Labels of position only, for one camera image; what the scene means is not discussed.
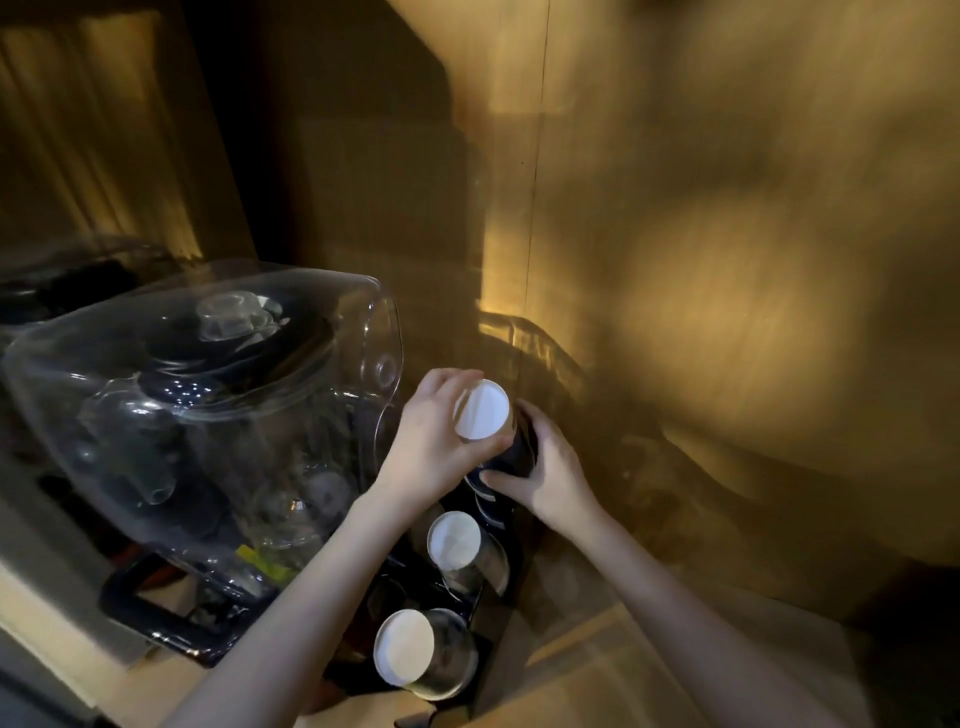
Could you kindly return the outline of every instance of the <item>dark cup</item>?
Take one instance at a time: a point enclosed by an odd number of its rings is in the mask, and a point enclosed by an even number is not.
[[[514,413],[516,432],[511,445],[499,455],[480,463],[464,478],[473,492],[483,500],[496,501],[496,493],[483,484],[480,480],[480,473],[483,471],[500,471],[516,477],[528,477],[537,464],[539,450],[537,433],[523,412],[515,409]]]

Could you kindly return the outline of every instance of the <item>left hand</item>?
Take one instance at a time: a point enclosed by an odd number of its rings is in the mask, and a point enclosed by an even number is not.
[[[417,516],[452,491],[464,475],[510,446],[510,433],[465,443],[454,431],[457,399],[482,378],[483,372],[475,369],[427,372],[403,408],[394,443],[372,493],[409,505]]]

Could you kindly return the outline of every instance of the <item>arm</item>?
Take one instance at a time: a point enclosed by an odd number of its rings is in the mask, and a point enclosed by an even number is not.
[[[403,410],[376,482],[164,728],[293,725],[400,535],[472,468],[510,445],[504,436],[464,444],[453,431],[457,398],[481,378],[481,372],[455,369],[427,374]]]
[[[540,440],[540,460],[529,478],[485,472],[484,482],[526,505],[584,552],[714,724],[843,725],[640,547],[597,502],[557,427],[533,405],[521,406]]]

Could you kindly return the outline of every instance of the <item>yellow tag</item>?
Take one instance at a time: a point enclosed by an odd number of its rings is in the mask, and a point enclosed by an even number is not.
[[[272,564],[263,557],[263,554],[256,551],[246,544],[237,548],[237,556],[260,569],[263,574],[276,583],[278,586],[285,587],[297,575],[297,571],[289,567],[282,567],[280,564]]]

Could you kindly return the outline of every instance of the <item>white cup lid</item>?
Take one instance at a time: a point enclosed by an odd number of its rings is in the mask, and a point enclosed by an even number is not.
[[[482,440],[506,424],[510,398],[495,381],[481,379],[461,395],[454,412],[457,434],[465,440]]]
[[[384,682],[402,688],[419,680],[430,667],[433,648],[429,619],[416,609],[401,609],[387,617],[377,631],[373,664]]]
[[[469,513],[450,511],[433,521],[426,536],[426,551],[441,571],[456,571],[480,552],[480,524]]]

